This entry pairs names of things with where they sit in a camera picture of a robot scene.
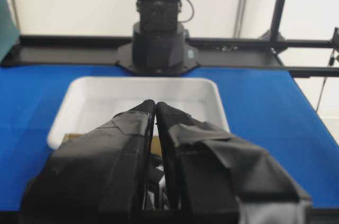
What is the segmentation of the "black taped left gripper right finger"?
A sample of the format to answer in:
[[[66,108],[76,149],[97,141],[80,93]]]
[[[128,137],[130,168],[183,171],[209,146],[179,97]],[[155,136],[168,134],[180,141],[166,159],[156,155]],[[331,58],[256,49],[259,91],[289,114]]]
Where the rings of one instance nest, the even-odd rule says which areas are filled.
[[[167,196],[189,223],[307,223],[312,199],[264,148],[156,105]]]

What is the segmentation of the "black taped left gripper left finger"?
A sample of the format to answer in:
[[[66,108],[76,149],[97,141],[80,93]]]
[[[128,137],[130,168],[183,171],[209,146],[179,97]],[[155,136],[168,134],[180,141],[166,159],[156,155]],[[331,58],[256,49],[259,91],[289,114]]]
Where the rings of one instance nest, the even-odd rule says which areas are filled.
[[[27,185],[21,223],[131,223],[147,187],[155,102],[64,141]]]

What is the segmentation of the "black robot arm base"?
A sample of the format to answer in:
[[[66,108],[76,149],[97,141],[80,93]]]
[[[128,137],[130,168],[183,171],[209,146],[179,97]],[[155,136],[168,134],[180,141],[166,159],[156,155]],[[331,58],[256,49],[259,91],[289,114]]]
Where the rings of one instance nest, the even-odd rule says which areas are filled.
[[[131,43],[118,48],[117,64],[140,76],[177,76],[198,67],[199,51],[178,20],[182,0],[137,0],[139,22]]]

